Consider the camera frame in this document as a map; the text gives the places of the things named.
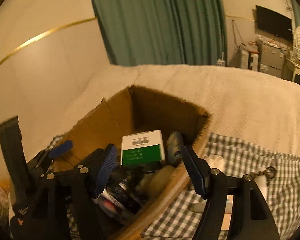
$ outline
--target barcode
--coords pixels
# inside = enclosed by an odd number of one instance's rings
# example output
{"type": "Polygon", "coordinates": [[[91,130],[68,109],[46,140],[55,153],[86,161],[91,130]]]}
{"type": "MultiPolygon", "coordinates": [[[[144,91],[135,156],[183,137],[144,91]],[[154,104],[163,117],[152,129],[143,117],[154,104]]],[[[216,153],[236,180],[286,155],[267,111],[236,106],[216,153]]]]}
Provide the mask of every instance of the barcode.
{"type": "Polygon", "coordinates": [[[147,142],[149,142],[149,139],[140,140],[140,141],[133,141],[132,145],[142,144],[142,143],[147,143],[147,142]]]}

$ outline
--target black and white gingham fabric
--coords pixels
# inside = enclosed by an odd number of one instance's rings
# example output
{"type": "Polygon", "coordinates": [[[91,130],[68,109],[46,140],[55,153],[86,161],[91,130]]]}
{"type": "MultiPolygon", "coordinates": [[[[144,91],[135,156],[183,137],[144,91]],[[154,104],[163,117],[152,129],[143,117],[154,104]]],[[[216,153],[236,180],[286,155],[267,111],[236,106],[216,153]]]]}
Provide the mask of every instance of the black and white gingham fabric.
{"type": "MultiPolygon", "coordinates": [[[[244,174],[274,166],[267,203],[280,238],[288,239],[300,225],[300,156],[269,151],[261,146],[217,134],[210,134],[206,155],[225,159],[225,174],[242,177],[244,174]]],[[[200,213],[188,211],[191,204],[202,201],[194,190],[184,190],[149,227],[142,232],[143,240],[191,239],[201,218],[200,213]]],[[[226,239],[221,231],[219,239],[226,239]]]]}

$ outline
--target green and white box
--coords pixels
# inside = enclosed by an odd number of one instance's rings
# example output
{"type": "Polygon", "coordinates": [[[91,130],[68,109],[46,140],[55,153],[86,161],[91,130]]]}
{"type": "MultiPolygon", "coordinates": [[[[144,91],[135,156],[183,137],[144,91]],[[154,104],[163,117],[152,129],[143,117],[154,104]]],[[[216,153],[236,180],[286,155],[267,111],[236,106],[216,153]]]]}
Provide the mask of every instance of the green and white box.
{"type": "Polygon", "coordinates": [[[131,166],[164,159],[161,130],[122,137],[121,165],[131,166]]]}

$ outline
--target cardboard box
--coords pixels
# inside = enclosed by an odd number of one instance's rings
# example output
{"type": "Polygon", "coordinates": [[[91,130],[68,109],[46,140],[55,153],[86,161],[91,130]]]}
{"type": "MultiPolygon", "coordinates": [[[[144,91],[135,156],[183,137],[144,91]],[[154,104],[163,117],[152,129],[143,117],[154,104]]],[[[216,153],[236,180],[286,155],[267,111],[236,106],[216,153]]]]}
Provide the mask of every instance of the cardboard box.
{"type": "MultiPolygon", "coordinates": [[[[183,99],[145,87],[131,86],[102,102],[82,118],[62,139],[74,147],[55,160],[58,171],[68,170],[97,148],[113,143],[121,152],[122,137],[161,130],[163,144],[171,132],[180,131],[185,144],[198,154],[208,141],[210,116],[205,109],[183,99]]],[[[131,240],[153,222],[190,181],[181,163],[166,188],[131,219],[131,224],[111,238],[131,240]]]]}
{"type": "Polygon", "coordinates": [[[161,130],[122,137],[120,165],[137,166],[165,160],[161,130]]]}

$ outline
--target wall-mounted television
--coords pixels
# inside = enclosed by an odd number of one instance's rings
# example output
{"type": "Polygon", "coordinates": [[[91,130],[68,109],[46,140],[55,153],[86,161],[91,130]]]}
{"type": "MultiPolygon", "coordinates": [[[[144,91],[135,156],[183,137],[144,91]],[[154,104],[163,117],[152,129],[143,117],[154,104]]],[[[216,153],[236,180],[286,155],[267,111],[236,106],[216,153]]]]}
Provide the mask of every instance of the wall-mounted television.
{"type": "Polygon", "coordinates": [[[292,21],[288,17],[256,5],[258,29],[292,42],[292,21]]]}

